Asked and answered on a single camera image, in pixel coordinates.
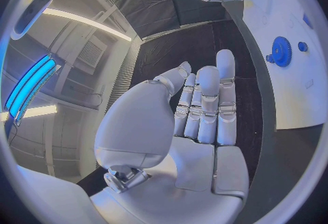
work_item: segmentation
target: blue light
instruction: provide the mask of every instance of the blue light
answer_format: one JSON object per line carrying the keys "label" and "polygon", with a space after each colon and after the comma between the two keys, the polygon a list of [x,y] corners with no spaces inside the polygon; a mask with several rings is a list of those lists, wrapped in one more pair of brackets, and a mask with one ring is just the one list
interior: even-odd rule
{"label": "blue light", "polygon": [[24,104],[23,104],[23,106],[21,107],[21,109],[20,109],[20,111],[18,113],[18,116],[17,116],[17,118],[15,120],[16,125],[19,126],[22,118],[25,115],[25,112],[27,110],[27,107],[34,100],[34,97],[39,92],[39,90],[41,89],[41,87],[52,77],[53,74],[55,74],[56,70],[57,70],[56,67],[54,67],[52,70],[50,70],[45,76],[43,76],[43,78],[40,80],[40,82],[34,87],[34,89],[32,90],[32,92],[30,93],[30,95],[24,101]]}
{"label": "blue light", "polygon": [[16,85],[16,87],[14,88],[14,90],[12,91],[12,93],[10,94],[4,109],[8,110],[13,101],[15,100],[17,94],[19,93],[19,91],[23,88],[24,84],[26,83],[26,81],[28,79],[30,79],[30,77],[36,72],[36,70],[38,70],[41,66],[43,66],[43,64],[48,61],[50,58],[49,55],[46,55],[45,57],[43,57],[39,62],[37,62],[23,77],[22,79],[19,81],[19,83]]}
{"label": "blue light", "polygon": [[32,77],[25,83],[24,87],[21,89],[21,91],[15,98],[13,105],[10,107],[9,112],[13,117],[16,117],[19,109],[23,105],[28,95],[34,89],[34,87],[39,83],[39,81],[44,77],[44,75],[47,74],[55,66],[56,63],[54,60],[48,60],[47,63],[45,63],[39,70],[37,70],[32,75]]}

